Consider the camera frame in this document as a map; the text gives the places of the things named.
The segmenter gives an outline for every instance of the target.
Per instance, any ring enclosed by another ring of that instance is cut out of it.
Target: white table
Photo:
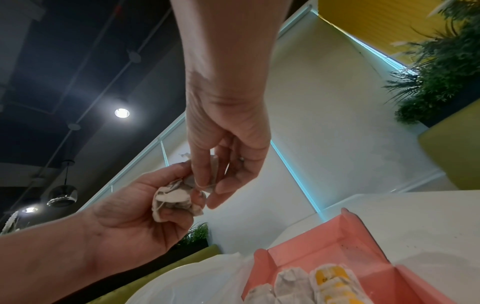
[[[403,264],[457,303],[478,303],[480,191],[355,195],[324,211],[357,214],[393,264]],[[287,228],[278,245],[324,221],[314,214]]]

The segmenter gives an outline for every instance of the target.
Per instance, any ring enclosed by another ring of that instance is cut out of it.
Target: white plastic bag
[[[239,253],[216,255],[162,274],[126,304],[241,304],[253,265]]]

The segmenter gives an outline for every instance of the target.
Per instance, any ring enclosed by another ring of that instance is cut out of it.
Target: pink paper tray
[[[393,266],[360,218],[341,215],[269,250],[259,249],[242,298],[258,285],[274,284],[286,268],[310,272],[327,264],[344,264],[356,274],[375,304],[454,304],[403,265]]]

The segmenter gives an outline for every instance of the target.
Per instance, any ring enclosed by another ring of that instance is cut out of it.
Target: ceiling
[[[168,0],[4,0],[0,58],[0,225],[31,205],[39,211],[24,225],[75,212],[185,110]],[[114,115],[118,97],[126,119]],[[70,131],[72,122],[81,129]],[[68,184],[78,202],[46,207],[64,182],[65,159],[75,160]]]

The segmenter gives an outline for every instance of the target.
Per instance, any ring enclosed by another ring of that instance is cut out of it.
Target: yellow wall
[[[386,55],[404,51],[391,43],[423,41],[414,31],[430,35],[443,31],[445,21],[440,15],[427,16],[441,0],[318,0],[318,14],[345,32]],[[405,56],[396,58],[406,64]]]

